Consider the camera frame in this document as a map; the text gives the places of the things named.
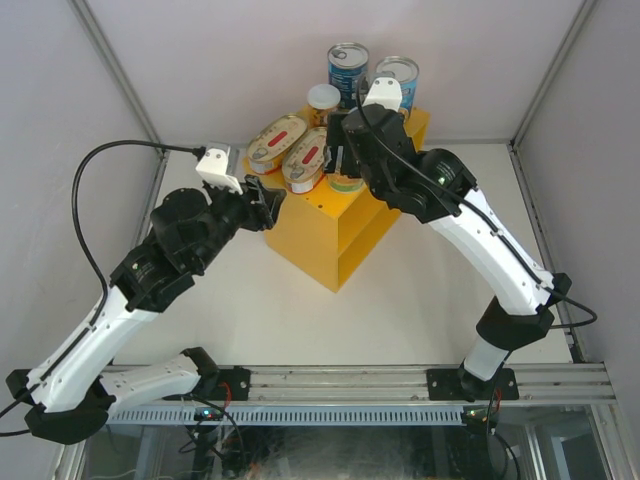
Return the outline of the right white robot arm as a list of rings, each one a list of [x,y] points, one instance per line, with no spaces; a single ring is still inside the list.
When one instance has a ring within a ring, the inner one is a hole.
[[[546,337],[553,307],[571,287],[535,264],[490,207],[475,176],[449,150],[418,151],[400,114],[372,104],[328,117],[327,169],[360,178],[374,198],[443,236],[482,275],[494,296],[462,361],[467,399],[492,391],[509,355]]]

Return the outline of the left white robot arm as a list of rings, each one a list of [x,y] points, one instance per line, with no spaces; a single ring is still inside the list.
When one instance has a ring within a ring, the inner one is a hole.
[[[118,413],[171,396],[206,400],[219,368],[201,347],[161,364],[107,373],[105,367],[143,326],[194,286],[240,229],[272,229],[286,197],[253,175],[237,190],[205,184],[168,194],[150,215],[151,229],[115,268],[96,306],[40,366],[11,372],[6,384],[32,436],[79,443]]]

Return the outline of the small can white lid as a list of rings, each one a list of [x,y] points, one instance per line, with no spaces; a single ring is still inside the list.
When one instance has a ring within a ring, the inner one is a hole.
[[[338,173],[326,175],[329,187],[338,193],[353,193],[360,190],[364,184],[361,178],[351,178]]]
[[[310,108],[309,121],[312,127],[327,125],[328,116],[340,104],[339,90],[330,84],[318,84],[307,93],[307,104]]]

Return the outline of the gold oval fish tin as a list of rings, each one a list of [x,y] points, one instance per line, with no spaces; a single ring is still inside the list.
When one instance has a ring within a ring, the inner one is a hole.
[[[277,170],[291,147],[306,133],[307,121],[299,114],[278,117],[265,127],[246,150],[249,166],[257,174]]]
[[[281,167],[285,186],[290,192],[308,193],[323,178],[326,139],[327,128],[316,127],[292,146]]]

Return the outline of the light blue Progresso soup can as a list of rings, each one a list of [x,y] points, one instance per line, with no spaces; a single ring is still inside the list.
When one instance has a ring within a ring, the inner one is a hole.
[[[408,57],[387,56],[376,64],[375,73],[377,76],[393,77],[400,83],[402,91],[400,112],[408,119],[413,109],[420,73],[418,64]]]

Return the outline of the dark blue soup can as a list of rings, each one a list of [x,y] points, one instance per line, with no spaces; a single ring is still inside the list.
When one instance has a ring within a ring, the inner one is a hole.
[[[333,45],[327,52],[329,83],[340,92],[340,107],[356,106],[358,79],[368,72],[368,49],[356,42]]]

